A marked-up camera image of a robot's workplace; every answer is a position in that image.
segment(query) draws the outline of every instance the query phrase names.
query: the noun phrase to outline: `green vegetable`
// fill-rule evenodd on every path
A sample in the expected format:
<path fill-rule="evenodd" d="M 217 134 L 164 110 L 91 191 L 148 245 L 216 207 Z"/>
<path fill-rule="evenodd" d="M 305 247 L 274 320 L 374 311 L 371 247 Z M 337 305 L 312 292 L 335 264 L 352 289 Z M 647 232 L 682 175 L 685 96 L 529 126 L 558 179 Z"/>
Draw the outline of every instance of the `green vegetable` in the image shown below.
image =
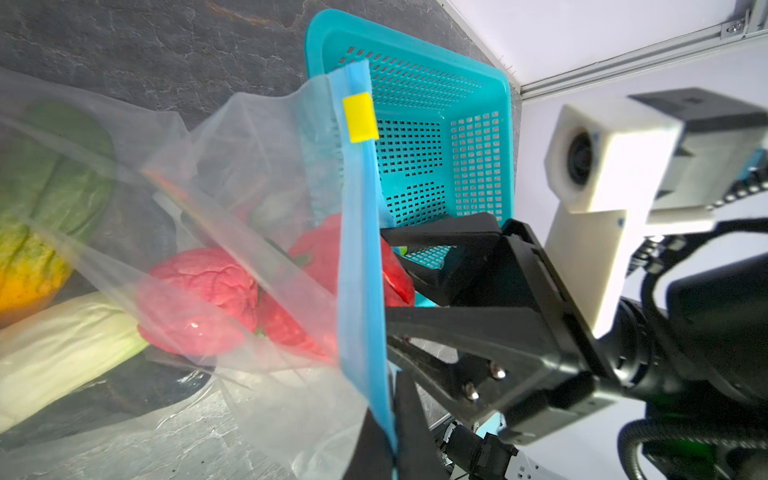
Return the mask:
<path fill-rule="evenodd" d="M 0 330 L 0 432 L 146 348 L 136 327 L 96 292 Z"/>
<path fill-rule="evenodd" d="M 22 219 L 88 243 L 115 172 L 109 134 L 76 108 L 39 101 L 19 123 L 49 140 L 17 133 L 0 150 L 0 328 L 43 310 L 71 274 Z"/>

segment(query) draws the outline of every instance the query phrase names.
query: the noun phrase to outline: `robotic arm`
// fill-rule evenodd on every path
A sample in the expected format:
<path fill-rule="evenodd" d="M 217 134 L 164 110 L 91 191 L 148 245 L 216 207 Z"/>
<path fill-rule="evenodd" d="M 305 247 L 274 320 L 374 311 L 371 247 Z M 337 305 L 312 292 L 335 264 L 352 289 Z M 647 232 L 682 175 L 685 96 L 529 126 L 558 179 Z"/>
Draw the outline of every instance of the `robotic arm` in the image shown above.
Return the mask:
<path fill-rule="evenodd" d="M 502 414 L 498 437 L 443 442 L 449 457 L 465 453 L 470 479 L 504 478 L 499 459 L 512 445 L 620 396 L 647 403 L 647 418 L 619 436 L 631 480 L 643 478 L 639 445 L 670 479 L 764 474 L 768 255 L 678 280 L 667 313 L 653 293 L 714 237 L 768 233 L 766 219 L 716 223 L 712 214 L 768 189 L 765 157 L 752 156 L 766 131 L 764 110 L 700 89 L 569 105 L 545 161 L 561 205 L 544 247 L 525 223 L 500 228 L 489 214 L 382 230 L 409 250 L 452 247 L 439 270 L 402 258 L 416 289 L 450 308 L 387 309 L 388 347 L 460 423 Z M 640 267 L 642 302 L 621 298 L 627 272 Z M 458 362 L 414 337 L 456 348 Z"/>

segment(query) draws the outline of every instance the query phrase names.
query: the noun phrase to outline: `black cable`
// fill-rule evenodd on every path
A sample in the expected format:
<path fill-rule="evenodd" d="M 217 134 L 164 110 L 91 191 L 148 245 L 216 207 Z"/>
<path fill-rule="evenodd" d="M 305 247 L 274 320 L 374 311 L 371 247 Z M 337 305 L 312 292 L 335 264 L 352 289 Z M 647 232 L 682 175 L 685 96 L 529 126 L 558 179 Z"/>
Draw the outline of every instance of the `black cable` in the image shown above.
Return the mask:
<path fill-rule="evenodd" d="M 668 237 L 660 243 L 658 257 L 646 265 L 647 274 L 641 288 L 643 312 L 649 324 L 667 329 L 667 317 L 659 311 L 654 291 L 659 279 L 677 264 L 686 260 L 707 242 L 735 232 L 768 233 L 768 217 L 728 220 L 718 223 L 710 232 L 690 233 Z M 680 351 L 671 333 L 655 335 L 664 351 L 675 357 L 678 369 L 695 369 L 695 365 Z M 636 420 L 619 432 L 618 451 L 621 467 L 630 480 L 646 480 L 637 459 L 637 447 L 658 440 L 687 440 L 708 445 L 732 445 L 750 449 L 768 449 L 768 430 L 740 426 L 698 425 L 671 420 Z"/>
<path fill-rule="evenodd" d="M 682 440 L 706 445 L 768 449 L 768 430 L 735 425 L 701 425 L 677 420 L 636 420 L 619 432 L 621 467 L 630 480 L 646 480 L 637 448 L 646 442 Z"/>
<path fill-rule="evenodd" d="M 768 166 L 757 168 L 751 171 L 746 178 L 734 181 L 723 198 L 711 204 L 709 208 L 714 210 L 765 191 L 768 191 Z M 646 267 L 653 261 L 653 252 L 668 239 L 669 237 L 663 237 L 662 240 L 654 240 L 654 237 L 646 238 L 632 253 L 627 267 L 627 276 L 638 268 Z"/>

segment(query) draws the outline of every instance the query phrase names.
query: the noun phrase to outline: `basket perforated holes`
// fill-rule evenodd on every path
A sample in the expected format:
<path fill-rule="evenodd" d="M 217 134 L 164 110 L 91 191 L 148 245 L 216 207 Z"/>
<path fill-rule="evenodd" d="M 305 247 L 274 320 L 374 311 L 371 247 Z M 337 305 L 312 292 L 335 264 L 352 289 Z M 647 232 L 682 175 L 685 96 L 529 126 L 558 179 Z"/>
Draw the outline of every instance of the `basket perforated holes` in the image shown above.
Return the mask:
<path fill-rule="evenodd" d="M 502 219 L 502 156 L 498 112 L 452 121 L 451 162 L 459 216 L 489 212 Z"/>
<path fill-rule="evenodd" d="M 451 247 L 432 247 L 419 252 L 407 253 L 406 258 L 428 268 L 439 269 L 442 267 L 445 254 L 450 249 Z"/>
<path fill-rule="evenodd" d="M 376 156 L 379 176 L 403 174 L 414 177 L 442 169 L 440 123 L 426 121 L 378 120 Z"/>
<path fill-rule="evenodd" d="M 445 214 L 445 185 L 435 182 L 409 185 L 405 191 L 386 197 L 386 204 L 397 225 L 424 223 Z"/>
<path fill-rule="evenodd" d="M 334 69 L 362 58 L 370 62 L 373 101 L 378 104 L 447 108 L 483 86 L 473 78 L 355 46 L 347 49 Z"/>

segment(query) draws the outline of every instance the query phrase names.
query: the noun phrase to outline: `teal plastic basket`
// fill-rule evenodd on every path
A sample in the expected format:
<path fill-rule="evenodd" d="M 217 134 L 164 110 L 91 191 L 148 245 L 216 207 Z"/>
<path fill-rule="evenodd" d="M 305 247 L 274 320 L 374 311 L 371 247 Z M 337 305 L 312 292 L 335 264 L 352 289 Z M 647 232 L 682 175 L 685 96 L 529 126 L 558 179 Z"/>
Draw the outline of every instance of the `teal plastic basket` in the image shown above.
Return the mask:
<path fill-rule="evenodd" d="M 315 16 L 305 51 L 310 77 L 368 60 L 379 177 L 396 226 L 445 214 L 490 212 L 500 223 L 512 217 L 511 95 L 503 72 L 338 10 Z M 442 262 L 436 254 L 412 260 L 429 258 L 435 268 Z"/>

